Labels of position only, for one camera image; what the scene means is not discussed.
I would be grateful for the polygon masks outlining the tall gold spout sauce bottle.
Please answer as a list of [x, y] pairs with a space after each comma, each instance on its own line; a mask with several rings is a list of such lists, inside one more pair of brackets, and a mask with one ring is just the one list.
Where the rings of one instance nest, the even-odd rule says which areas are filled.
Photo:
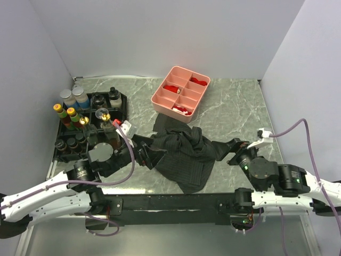
[[102, 128], [105, 133], [107, 142], [113, 147], [113, 149], [119, 149], [121, 146], [120, 138], [116, 132], [115, 126], [112, 124], [110, 114], [102, 114]]

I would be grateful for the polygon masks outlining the black cap white powder bottle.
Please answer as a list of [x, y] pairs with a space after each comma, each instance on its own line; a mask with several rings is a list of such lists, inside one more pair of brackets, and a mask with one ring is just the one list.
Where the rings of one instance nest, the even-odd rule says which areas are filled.
[[112, 108], [120, 108], [122, 106], [121, 94], [115, 87], [110, 88], [109, 101]]

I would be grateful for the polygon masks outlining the dark lid beige powder jar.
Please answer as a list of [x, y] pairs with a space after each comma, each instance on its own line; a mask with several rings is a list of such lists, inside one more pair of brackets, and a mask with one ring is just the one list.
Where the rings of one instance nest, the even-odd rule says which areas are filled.
[[109, 111], [107, 108], [99, 108], [95, 111], [95, 117], [102, 122], [102, 116], [108, 114]]

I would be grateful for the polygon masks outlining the black cap brown powder bottle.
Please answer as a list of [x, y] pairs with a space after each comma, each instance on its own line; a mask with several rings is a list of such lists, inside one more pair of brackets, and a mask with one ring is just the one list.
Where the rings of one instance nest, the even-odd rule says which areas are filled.
[[93, 109], [100, 109], [100, 108], [107, 108], [107, 102], [105, 97], [100, 93], [94, 93], [92, 96], [92, 108]]

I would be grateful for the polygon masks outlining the small black cap spice jar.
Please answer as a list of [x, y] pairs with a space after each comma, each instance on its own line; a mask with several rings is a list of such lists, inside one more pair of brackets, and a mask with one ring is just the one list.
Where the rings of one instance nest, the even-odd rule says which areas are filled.
[[80, 154], [83, 151], [82, 147], [79, 145], [79, 143], [77, 142], [75, 138], [67, 139], [67, 146], [75, 154]]

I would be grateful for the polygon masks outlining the red label sauce bottle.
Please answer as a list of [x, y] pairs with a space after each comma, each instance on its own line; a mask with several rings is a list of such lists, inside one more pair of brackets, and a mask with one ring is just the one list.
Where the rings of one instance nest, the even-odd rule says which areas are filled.
[[76, 110], [73, 107], [70, 107], [67, 109], [67, 114], [69, 115], [75, 129], [81, 131], [83, 126], [80, 123], [80, 116]]

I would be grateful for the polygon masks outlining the blue label spice jar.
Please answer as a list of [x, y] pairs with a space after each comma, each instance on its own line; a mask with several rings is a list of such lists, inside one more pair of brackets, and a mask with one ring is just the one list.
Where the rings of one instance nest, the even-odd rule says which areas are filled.
[[75, 110], [81, 110], [76, 98], [72, 94], [70, 89], [64, 89], [60, 92], [60, 97], [63, 99], [64, 104], [68, 108], [74, 108]]
[[84, 89], [82, 87], [80, 86], [74, 87], [72, 89], [72, 94], [82, 110], [89, 110], [91, 108], [90, 99], [84, 92]]

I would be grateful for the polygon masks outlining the dark spice jar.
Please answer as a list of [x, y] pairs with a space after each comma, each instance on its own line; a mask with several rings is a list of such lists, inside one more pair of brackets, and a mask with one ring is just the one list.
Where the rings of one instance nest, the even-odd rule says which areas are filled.
[[54, 146], [60, 155], [67, 154], [69, 152], [67, 144], [62, 139], [57, 139]]

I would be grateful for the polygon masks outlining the red yellow cap sauce bottle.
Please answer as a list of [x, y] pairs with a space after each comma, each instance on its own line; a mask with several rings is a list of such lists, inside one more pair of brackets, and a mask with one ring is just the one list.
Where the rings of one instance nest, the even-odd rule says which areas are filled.
[[55, 104], [53, 106], [54, 111], [57, 113], [59, 119], [63, 123], [63, 125], [70, 131], [75, 130], [73, 122], [71, 121], [70, 116], [67, 114], [66, 110], [62, 107], [61, 104]]

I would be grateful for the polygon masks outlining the tall gold spout oil bottle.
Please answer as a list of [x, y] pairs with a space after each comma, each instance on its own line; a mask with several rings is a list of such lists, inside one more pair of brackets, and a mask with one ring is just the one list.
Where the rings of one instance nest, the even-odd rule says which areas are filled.
[[83, 126], [83, 134], [91, 147], [95, 147], [99, 143], [97, 128], [90, 123], [90, 119], [86, 116], [80, 118]]

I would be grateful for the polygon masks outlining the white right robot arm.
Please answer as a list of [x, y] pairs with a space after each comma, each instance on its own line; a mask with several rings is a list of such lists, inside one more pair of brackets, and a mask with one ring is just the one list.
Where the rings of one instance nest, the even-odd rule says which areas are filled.
[[238, 212], [282, 207], [324, 217], [340, 214], [340, 182], [318, 180], [299, 166], [279, 164], [258, 154], [260, 147], [272, 142], [273, 139], [249, 142], [238, 138], [212, 142], [217, 161], [233, 154], [228, 165], [239, 166], [252, 185], [250, 189], [234, 191], [233, 207]]

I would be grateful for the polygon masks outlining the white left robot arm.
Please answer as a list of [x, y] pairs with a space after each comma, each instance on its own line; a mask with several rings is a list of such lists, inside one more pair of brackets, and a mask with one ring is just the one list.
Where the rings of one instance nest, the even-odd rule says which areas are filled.
[[68, 171], [23, 192], [1, 195], [1, 238], [24, 233], [27, 228], [66, 214], [101, 214], [109, 208], [101, 177], [108, 177], [128, 164], [153, 169], [167, 154], [151, 145], [152, 139], [128, 140], [118, 150], [99, 143]]

